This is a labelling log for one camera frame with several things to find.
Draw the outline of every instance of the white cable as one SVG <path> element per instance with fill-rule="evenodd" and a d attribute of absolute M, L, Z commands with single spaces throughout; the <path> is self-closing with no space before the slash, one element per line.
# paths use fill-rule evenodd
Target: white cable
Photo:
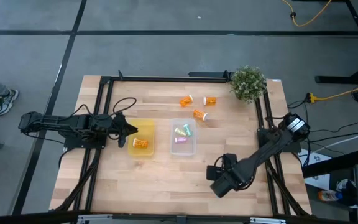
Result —
<path fill-rule="evenodd" d="M 349 139 L 345 139 L 345 140 L 342 140 L 342 141 L 339 141 L 339 142 L 332 143 L 332 144 L 330 144 L 330 145 L 328 145 L 328 146 L 326 146 L 326 147 L 322 147 L 322 148 L 317 149 L 317 150 L 312 151 L 312 152 L 318 152 L 318 151 L 321 151 L 321 150 L 323 150 L 323 149 L 325 149 L 325 148 L 328 148 L 328 147 L 331 147 L 331 146 L 336 146 L 337 144 L 341 144 L 341 143 L 344 143 L 344 142 L 347 142 L 347 141 L 351 141 L 351 140 L 357 139 L 357 138 L 358 138 L 358 136 L 354 136 L 354 137 L 351 137 L 351 138 L 349 138 Z"/>

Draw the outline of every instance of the label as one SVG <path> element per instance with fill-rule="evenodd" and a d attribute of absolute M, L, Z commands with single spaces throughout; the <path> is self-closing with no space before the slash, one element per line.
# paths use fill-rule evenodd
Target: label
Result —
<path fill-rule="evenodd" d="M 291 131 L 294 133 L 295 131 L 297 131 L 298 129 L 300 129 L 304 124 L 305 124 L 304 121 L 299 122 L 295 127 L 293 127 L 293 128 L 291 129 Z"/>
<path fill-rule="evenodd" d="M 287 126 L 287 128 L 288 128 L 288 129 L 293 128 L 296 124 L 299 123 L 299 121 L 300 121 L 300 120 L 299 120 L 298 118 L 295 119 L 294 121 L 291 122 L 291 124 L 289 124 L 289 125 Z"/>

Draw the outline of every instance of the potted plant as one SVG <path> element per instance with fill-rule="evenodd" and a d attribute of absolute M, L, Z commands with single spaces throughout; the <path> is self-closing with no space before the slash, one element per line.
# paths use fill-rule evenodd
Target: potted plant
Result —
<path fill-rule="evenodd" d="M 238 68 L 231 77 L 231 91 L 239 100 L 251 103 L 266 92 L 266 79 L 258 67 Z"/>

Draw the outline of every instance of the wooden table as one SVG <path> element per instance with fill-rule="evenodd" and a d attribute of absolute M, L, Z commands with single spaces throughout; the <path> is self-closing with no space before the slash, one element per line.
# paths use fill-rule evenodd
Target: wooden table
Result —
<path fill-rule="evenodd" d="M 87 104 L 93 111 L 98 92 L 99 76 L 85 76 L 76 108 Z M 217 198 L 206 180 L 206 166 L 224 153 L 248 157 L 258 149 L 256 129 L 259 127 L 255 104 L 239 101 L 229 92 L 226 83 L 178 82 L 114 82 L 112 106 L 121 98 L 133 96 L 137 104 L 125 110 L 127 120 L 154 119 L 155 153 L 152 157 L 131 157 L 127 146 L 118 148 L 108 140 L 102 150 L 92 203 L 92 212 L 187 214 L 187 215 L 272 215 L 266 170 L 257 169 L 254 183 L 239 192 L 230 191 Z M 274 116 L 288 112 L 280 80 L 268 80 L 268 93 Z M 182 108 L 180 98 L 191 94 L 194 103 Z M 204 107 L 202 97 L 216 96 L 216 106 Z M 123 101 L 121 109 L 132 101 Z M 262 111 L 265 114 L 263 98 Z M 196 154 L 192 157 L 170 154 L 170 120 L 193 118 L 192 111 L 209 113 L 209 121 L 197 121 Z M 62 160 L 50 208 L 56 208 L 78 182 L 84 149 L 74 149 Z M 299 161 L 290 153 L 282 153 L 285 183 L 294 198 L 307 212 L 311 212 Z M 88 187 L 81 198 L 85 206 Z M 279 210 L 282 201 L 276 186 Z"/>

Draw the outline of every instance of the desk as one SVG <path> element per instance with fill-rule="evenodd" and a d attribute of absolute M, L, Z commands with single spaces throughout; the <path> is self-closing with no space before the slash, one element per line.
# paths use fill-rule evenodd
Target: desk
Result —
<path fill-rule="evenodd" d="M 87 104 L 90 110 L 96 99 L 99 76 L 85 76 L 76 108 Z M 206 180 L 206 166 L 213 164 L 224 153 L 248 157 L 256 149 L 256 130 L 259 127 L 255 104 L 245 104 L 229 92 L 226 83 L 180 82 L 122 82 L 115 81 L 111 106 L 121 98 L 133 96 L 137 104 L 124 111 L 127 120 L 154 119 L 155 153 L 152 157 L 131 157 L 126 145 L 118 148 L 116 141 L 108 140 L 102 150 L 92 212 L 187 214 L 187 215 L 272 215 L 266 171 L 257 169 L 254 183 L 247 190 L 229 192 L 217 198 Z M 268 81 L 270 104 L 274 116 L 287 113 L 287 104 L 279 80 Z M 180 98 L 191 94 L 194 103 L 186 108 Z M 204 107 L 202 97 L 216 96 L 216 106 Z M 121 109 L 132 101 L 123 101 Z M 208 122 L 197 122 L 197 149 L 193 157 L 170 154 L 170 119 L 192 118 L 195 108 L 210 115 Z M 78 182 L 84 149 L 74 149 L 62 159 L 50 208 L 56 208 Z M 289 153 L 282 154 L 286 186 L 304 210 L 311 212 L 299 161 Z M 84 207 L 87 186 L 83 191 Z M 276 187 L 277 201 L 281 203 Z"/>

